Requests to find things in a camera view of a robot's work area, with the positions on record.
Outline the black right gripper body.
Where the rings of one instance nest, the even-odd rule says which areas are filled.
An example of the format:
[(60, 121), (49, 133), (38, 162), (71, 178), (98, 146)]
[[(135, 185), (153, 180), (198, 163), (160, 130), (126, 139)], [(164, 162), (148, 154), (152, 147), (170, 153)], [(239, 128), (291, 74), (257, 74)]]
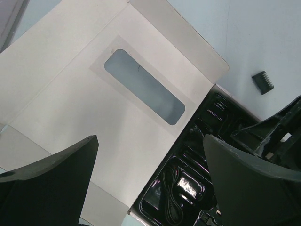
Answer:
[(234, 131), (231, 137), (247, 151), (270, 162), (283, 162), (301, 148), (301, 97), (253, 126)]

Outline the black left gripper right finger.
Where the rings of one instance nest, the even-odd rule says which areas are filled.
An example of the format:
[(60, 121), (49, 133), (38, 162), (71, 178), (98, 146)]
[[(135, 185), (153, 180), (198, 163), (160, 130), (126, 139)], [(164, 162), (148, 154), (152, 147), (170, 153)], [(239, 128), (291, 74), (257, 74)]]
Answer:
[(243, 152), (213, 135), (203, 147), (226, 226), (299, 226), (301, 173)]

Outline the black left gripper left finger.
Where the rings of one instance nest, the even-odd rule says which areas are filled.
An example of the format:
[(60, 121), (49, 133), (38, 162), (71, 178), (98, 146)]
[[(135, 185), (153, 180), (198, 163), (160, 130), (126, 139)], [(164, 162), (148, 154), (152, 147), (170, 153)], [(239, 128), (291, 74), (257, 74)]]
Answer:
[(78, 226), (98, 152), (96, 135), (0, 175), (2, 226)]

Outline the black clipper guard comb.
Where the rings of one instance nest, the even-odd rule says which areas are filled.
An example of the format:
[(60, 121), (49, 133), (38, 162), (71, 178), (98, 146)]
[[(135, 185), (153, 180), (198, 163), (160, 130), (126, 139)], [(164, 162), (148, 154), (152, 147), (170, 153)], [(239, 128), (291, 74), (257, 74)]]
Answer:
[(252, 81), (261, 95), (264, 95), (274, 89), (274, 85), (265, 71), (261, 71), (256, 75), (253, 75)]

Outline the white box with black tray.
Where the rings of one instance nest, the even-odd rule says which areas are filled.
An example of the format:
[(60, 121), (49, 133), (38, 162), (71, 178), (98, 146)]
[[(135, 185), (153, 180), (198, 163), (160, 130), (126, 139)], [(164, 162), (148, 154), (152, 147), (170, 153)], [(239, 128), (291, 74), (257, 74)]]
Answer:
[(0, 167), (90, 135), (81, 217), (144, 226), (131, 210), (226, 61), (165, 0), (63, 0), (0, 55)]

